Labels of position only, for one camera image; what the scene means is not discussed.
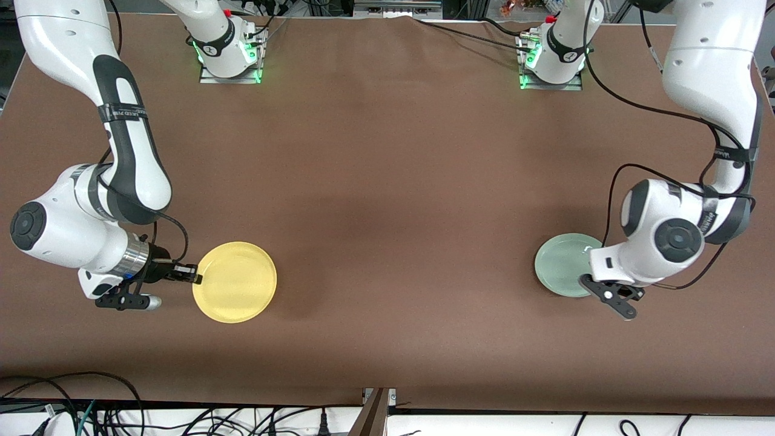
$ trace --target brown table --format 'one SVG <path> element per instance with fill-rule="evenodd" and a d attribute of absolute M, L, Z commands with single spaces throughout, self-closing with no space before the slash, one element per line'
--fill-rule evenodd
<path fill-rule="evenodd" d="M 625 106 L 586 74 L 582 92 L 520 90 L 510 50 L 411 19 L 293 19 L 253 86 L 200 85 L 174 16 L 127 15 L 124 29 L 187 260 L 255 243 L 277 265 L 277 294 L 236 325 L 203 315 L 181 283 L 148 286 L 164 299 L 155 313 L 99 310 L 75 270 L 0 238 L 2 373 L 110 371 L 148 400 L 357 403 L 362 387 L 392 386 L 409 407 L 775 410 L 772 116 L 749 230 L 696 286 L 650 289 L 626 323 L 545 290 L 533 257 L 556 234 L 601 236 L 622 163 L 696 180 L 713 147 L 705 126 Z M 601 28 L 596 70 L 631 99 L 678 109 L 640 32 Z M 671 32 L 652 30 L 662 54 Z M 0 144 L 8 223 L 107 143 L 92 104 L 25 61 Z M 645 177 L 625 175 L 615 204 Z M 159 242 L 181 249 L 168 223 Z M 106 382 L 65 386 L 128 398 Z"/>

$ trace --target robotic arm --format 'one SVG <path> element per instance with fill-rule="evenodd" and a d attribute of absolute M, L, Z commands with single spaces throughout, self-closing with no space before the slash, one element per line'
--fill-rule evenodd
<path fill-rule="evenodd" d="M 669 2 L 657 3 L 652 12 Z M 753 88 L 750 68 L 765 6 L 765 0 L 675 0 L 677 26 L 664 62 L 665 92 L 727 130 L 738 144 L 716 132 L 715 181 L 687 184 L 693 192 L 663 180 L 638 183 L 622 204 L 627 241 L 590 251 L 592 274 L 582 276 L 581 285 L 625 319 L 635 317 L 627 300 L 639 299 L 643 286 L 683 271 L 706 244 L 729 242 L 748 226 L 752 200 L 746 196 L 766 107 Z"/>
<path fill-rule="evenodd" d="M 157 297 L 109 297 L 137 277 L 194 281 L 195 266 L 171 262 L 166 250 L 119 227 L 156 221 L 172 189 L 137 83 L 113 47 L 105 6 L 102 0 L 17 0 L 15 8 L 30 60 L 97 106 L 114 161 L 66 169 L 16 212 L 13 243 L 35 258 L 79 268 L 84 294 L 99 306 L 155 309 Z"/>

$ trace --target black plug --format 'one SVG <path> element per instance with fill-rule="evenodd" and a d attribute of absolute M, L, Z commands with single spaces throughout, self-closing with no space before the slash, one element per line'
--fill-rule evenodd
<path fill-rule="evenodd" d="M 326 408 L 323 407 L 323 411 L 320 412 L 320 430 L 318 430 L 318 436 L 331 436 L 329 431 L 329 418 L 326 415 Z"/>
<path fill-rule="evenodd" d="M 269 415 L 269 427 L 267 427 L 267 436 L 277 436 L 277 428 L 274 426 L 274 414 L 277 412 L 277 408 L 272 409 L 272 414 Z"/>
<path fill-rule="evenodd" d="M 40 423 L 38 428 L 30 436 L 43 436 L 46 433 L 46 427 L 51 418 L 47 418 L 44 422 Z"/>

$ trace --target black strap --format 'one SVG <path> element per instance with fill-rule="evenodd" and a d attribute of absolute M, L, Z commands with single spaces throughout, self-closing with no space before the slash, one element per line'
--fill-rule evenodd
<path fill-rule="evenodd" d="M 718 191 L 712 186 L 703 186 L 703 189 L 702 214 L 700 215 L 700 222 L 697 223 L 697 227 L 702 234 L 705 235 L 708 234 L 708 231 L 713 227 L 713 223 L 718 216 L 716 213 L 716 209 L 718 208 Z"/>
<path fill-rule="evenodd" d="M 217 40 L 205 42 L 192 37 L 196 47 L 198 47 L 198 49 L 201 50 L 205 55 L 209 57 L 220 56 L 221 51 L 234 40 L 234 35 L 236 34 L 234 29 L 234 22 L 230 19 L 227 19 L 226 21 L 229 22 L 229 28 L 226 29 L 226 32 Z"/>
<path fill-rule="evenodd" d="M 734 162 L 755 162 L 759 157 L 759 148 L 751 147 L 749 149 L 742 148 L 728 148 L 728 147 L 716 147 L 713 155 L 717 159 L 723 159 L 725 161 Z"/>
<path fill-rule="evenodd" d="M 130 105 L 129 103 L 105 103 L 98 106 L 99 117 L 103 123 L 118 121 L 120 119 L 129 119 L 137 121 L 140 118 L 148 118 L 144 106 Z"/>
<path fill-rule="evenodd" d="M 583 47 L 570 48 L 557 40 L 557 38 L 554 36 L 554 25 L 552 25 L 549 28 L 549 32 L 546 33 L 546 42 L 549 43 L 549 47 L 551 47 L 552 51 L 557 53 L 557 56 L 560 58 L 560 62 L 563 64 L 572 64 L 576 61 L 576 59 L 579 58 L 579 56 L 584 54 Z"/>

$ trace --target plate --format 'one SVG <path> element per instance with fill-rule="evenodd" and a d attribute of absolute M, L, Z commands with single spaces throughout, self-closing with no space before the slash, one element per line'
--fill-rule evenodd
<path fill-rule="evenodd" d="M 199 262 L 201 284 L 193 285 L 199 309 L 213 320 L 247 321 L 269 305 L 277 288 L 277 270 L 266 251 L 247 242 L 229 242 Z"/>
<path fill-rule="evenodd" d="M 548 240 L 536 254 L 536 275 L 550 291 L 569 297 L 588 296 L 579 276 L 591 274 L 589 250 L 600 248 L 599 240 L 585 234 L 561 234 Z"/>

